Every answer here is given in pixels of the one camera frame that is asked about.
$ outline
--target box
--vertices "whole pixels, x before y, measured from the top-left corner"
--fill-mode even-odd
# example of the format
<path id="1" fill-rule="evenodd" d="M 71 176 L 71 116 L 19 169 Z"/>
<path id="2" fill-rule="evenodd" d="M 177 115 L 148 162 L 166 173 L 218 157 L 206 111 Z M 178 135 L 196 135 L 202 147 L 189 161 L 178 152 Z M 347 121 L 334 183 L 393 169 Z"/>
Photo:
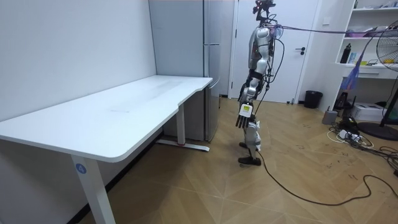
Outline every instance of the box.
<path id="1" fill-rule="evenodd" d="M 355 103 L 351 110 L 351 115 L 355 120 L 360 121 L 378 121 L 383 119 L 383 107 L 373 103 Z"/>

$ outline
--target humanoid robot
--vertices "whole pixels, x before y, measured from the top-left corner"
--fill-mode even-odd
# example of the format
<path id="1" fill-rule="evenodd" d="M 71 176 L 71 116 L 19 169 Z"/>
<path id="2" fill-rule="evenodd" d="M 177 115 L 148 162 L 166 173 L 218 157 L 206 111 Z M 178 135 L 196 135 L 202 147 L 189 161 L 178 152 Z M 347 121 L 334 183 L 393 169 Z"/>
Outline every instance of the humanoid robot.
<path id="1" fill-rule="evenodd" d="M 239 116 L 236 121 L 238 128 L 244 130 L 244 142 L 239 143 L 241 147 L 249 149 L 249 157 L 238 159 L 241 164 L 260 166 L 261 160 L 256 157 L 256 151 L 260 151 L 261 138 L 258 133 L 259 121 L 256 121 L 253 101 L 257 99 L 263 88 L 266 92 L 269 90 L 269 77 L 272 67 L 271 59 L 274 56 L 274 38 L 275 29 L 271 24 L 273 19 L 269 18 L 269 8 L 274 7 L 274 0 L 257 0 L 256 7 L 253 8 L 253 14 L 257 13 L 259 26 L 251 35 L 249 43 L 249 75 L 243 84 L 239 96 Z"/>

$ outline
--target desk leg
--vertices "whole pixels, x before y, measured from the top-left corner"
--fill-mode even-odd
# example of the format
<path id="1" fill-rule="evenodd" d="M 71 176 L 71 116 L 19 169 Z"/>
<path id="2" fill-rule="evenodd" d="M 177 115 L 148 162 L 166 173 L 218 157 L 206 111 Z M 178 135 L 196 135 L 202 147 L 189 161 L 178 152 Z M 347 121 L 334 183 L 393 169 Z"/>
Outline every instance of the desk leg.
<path id="1" fill-rule="evenodd" d="M 97 161 L 73 155 L 72 160 L 96 224 L 115 224 Z"/>
<path id="2" fill-rule="evenodd" d="M 198 149 L 208 152 L 210 150 L 209 147 L 185 143 L 184 104 L 181 104 L 178 107 L 178 112 L 176 117 L 177 117 L 177 142 L 160 139 L 157 141 L 157 143 L 171 145 L 171 146 L 187 147 L 190 149 Z"/>

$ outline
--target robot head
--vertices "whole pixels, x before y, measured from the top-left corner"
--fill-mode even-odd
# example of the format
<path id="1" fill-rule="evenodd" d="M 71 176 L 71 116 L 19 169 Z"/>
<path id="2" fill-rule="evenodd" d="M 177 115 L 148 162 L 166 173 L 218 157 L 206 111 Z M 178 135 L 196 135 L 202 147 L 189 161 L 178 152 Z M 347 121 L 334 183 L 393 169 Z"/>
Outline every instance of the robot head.
<path id="1" fill-rule="evenodd" d="M 269 12 L 270 7 L 274 7 L 274 0 L 256 0 L 256 7 L 253 7 L 253 14 L 257 13 L 258 11 L 264 10 Z"/>

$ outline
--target black trash can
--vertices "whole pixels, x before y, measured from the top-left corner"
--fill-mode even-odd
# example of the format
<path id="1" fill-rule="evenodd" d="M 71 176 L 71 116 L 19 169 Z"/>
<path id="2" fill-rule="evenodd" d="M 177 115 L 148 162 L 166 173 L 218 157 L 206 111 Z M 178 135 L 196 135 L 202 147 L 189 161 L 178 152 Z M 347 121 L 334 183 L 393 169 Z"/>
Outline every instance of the black trash can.
<path id="1" fill-rule="evenodd" d="M 318 92 L 318 91 L 306 91 L 305 92 L 305 101 L 304 101 L 304 107 L 306 108 L 311 108 L 315 109 L 318 108 L 319 102 L 321 102 L 323 93 Z"/>

